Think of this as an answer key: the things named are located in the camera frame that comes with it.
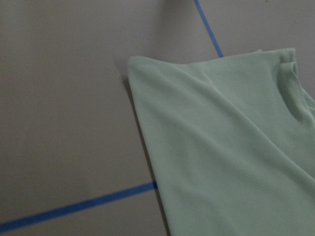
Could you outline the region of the olive green long-sleeve shirt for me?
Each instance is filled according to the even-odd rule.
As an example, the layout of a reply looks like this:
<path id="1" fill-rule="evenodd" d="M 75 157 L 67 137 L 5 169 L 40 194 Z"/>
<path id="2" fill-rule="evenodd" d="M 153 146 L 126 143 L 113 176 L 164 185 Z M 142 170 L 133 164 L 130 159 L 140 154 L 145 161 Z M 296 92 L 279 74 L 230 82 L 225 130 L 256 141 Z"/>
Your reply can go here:
<path id="1" fill-rule="evenodd" d="M 173 236 L 314 235 L 315 102 L 293 48 L 131 57 L 128 80 Z"/>

